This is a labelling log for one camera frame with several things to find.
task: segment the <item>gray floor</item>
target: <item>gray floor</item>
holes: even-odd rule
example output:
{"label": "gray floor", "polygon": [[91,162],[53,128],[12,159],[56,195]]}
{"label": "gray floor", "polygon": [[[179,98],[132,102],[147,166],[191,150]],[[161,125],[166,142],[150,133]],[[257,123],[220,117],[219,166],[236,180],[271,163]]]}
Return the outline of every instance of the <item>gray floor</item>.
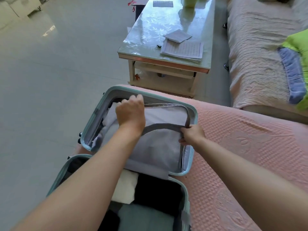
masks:
{"label": "gray floor", "polygon": [[[117,50],[131,0],[50,0],[0,32],[0,225],[8,230],[46,195],[103,92],[127,84]],[[213,65],[196,99],[228,106],[224,0],[216,0]]]}

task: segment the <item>person's right hand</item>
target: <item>person's right hand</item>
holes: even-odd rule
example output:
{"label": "person's right hand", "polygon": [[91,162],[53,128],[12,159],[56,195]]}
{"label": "person's right hand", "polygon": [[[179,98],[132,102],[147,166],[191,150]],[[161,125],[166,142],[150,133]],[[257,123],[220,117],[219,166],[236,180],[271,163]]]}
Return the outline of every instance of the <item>person's right hand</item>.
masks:
{"label": "person's right hand", "polygon": [[142,95],[130,96],[118,102],[116,116],[120,127],[129,127],[141,134],[145,127],[144,101]]}
{"label": "person's right hand", "polygon": [[191,145],[193,148],[196,148],[196,145],[205,139],[204,130],[199,124],[190,125],[189,128],[182,127],[181,132],[184,138],[180,139],[179,142],[184,146]]}

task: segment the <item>beige sofa cover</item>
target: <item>beige sofa cover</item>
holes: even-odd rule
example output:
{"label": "beige sofa cover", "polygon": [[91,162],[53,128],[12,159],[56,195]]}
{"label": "beige sofa cover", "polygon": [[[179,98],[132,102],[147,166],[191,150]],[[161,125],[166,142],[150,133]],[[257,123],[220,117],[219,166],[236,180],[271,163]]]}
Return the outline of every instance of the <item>beige sofa cover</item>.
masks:
{"label": "beige sofa cover", "polygon": [[308,0],[228,0],[230,92],[234,108],[270,106],[308,117],[308,110],[300,112],[288,103],[287,76],[277,52],[288,35],[308,27],[307,9]]}

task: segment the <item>glass tabletop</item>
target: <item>glass tabletop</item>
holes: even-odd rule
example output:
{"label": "glass tabletop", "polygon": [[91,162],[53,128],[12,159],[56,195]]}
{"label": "glass tabletop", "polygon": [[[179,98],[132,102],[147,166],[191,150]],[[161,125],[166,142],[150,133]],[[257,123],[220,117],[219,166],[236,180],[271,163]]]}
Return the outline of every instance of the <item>glass tabletop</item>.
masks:
{"label": "glass tabletop", "polygon": [[[133,28],[121,44],[118,54],[168,61],[176,64],[211,68],[215,0],[199,0],[195,8],[183,8],[181,0],[173,1],[173,7],[153,7],[149,0]],[[201,62],[168,57],[160,54],[156,45],[163,45],[163,35],[177,29],[192,35],[190,41],[202,41],[203,56]]]}

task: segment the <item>pink quilted cover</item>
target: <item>pink quilted cover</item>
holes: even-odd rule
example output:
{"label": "pink quilted cover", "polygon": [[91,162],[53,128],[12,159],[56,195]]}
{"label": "pink quilted cover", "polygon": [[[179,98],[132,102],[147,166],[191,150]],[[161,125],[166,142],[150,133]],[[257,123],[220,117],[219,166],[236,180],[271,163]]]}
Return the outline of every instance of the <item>pink quilted cover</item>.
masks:
{"label": "pink quilted cover", "polygon": [[[208,139],[308,192],[307,125],[135,88],[193,105]],[[260,230],[199,154],[177,179],[188,189],[193,231]]]}

